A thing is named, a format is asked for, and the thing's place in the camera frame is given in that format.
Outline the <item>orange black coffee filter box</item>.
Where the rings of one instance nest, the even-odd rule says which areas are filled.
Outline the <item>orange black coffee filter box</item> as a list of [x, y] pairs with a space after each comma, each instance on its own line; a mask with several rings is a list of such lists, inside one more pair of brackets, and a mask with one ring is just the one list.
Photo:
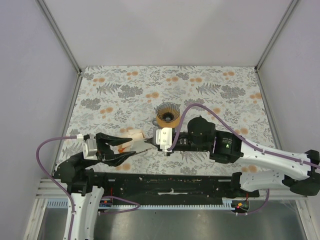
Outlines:
[[151, 148], [151, 146], [145, 143], [146, 135], [142, 129], [128, 129], [126, 132], [119, 135], [120, 138], [131, 138], [132, 140], [126, 143], [122, 143], [118, 146], [112, 146], [111, 149], [116, 153], [125, 152], [143, 152]]

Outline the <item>clear ribbed glass dripper cone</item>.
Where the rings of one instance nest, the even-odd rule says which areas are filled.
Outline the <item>clear ribbed glass dripper cone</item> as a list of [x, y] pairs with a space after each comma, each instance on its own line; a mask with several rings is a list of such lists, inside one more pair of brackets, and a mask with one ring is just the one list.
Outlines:
[[180, 122], [180, 107], [173, 102], [163, 102], [156, 108], [156, 119], [162, 121], [162, 128], [176, 128]]

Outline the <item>clear glass coffee server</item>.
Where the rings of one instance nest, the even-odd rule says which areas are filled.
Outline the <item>clear glass coffee server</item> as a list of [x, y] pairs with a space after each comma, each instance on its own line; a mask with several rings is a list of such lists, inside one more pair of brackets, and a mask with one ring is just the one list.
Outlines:
[[162, 128], [162, 121], [157, 118], [152, 120], [152, 124], [157, 128]]

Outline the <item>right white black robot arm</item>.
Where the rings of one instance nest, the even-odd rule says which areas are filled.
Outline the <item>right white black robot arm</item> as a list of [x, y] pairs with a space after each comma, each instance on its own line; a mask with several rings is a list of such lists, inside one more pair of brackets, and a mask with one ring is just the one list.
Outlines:
[[235, 197], [262, 189], [288, 189], [294, 194], [316, 196], [320, 191], [320, 153], [308, 150], [293, 153], [260, 145], [227, 131], [201, 116], [187, 124], [186, 132], [173, 128], [156, 128], [146, 143], [170, 156], [173, 152], [208, 152], [209, 158], [221, 164], [255, 165], [258, 173], [234, 172], [229, 191]]

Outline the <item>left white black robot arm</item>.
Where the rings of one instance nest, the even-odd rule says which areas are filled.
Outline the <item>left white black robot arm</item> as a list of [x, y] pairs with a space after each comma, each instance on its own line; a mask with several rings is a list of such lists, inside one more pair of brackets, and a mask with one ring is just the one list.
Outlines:
[[92, 240], [100, 202], [103, 196], [113, 193], [107, 174], [94, 171], [93, 166], [103, 163], [117, 167], [136, 151], [113, 151], [113, 147], [132, 141], [131, 137], [98, 133], [95, 136], [79, 134], [76, 138], [82, 151], [59, 164], [54, 177], [66, 184], [69, 194], [67, 219], [70, 226], [65, 228], [66, 237], [70, 240]]

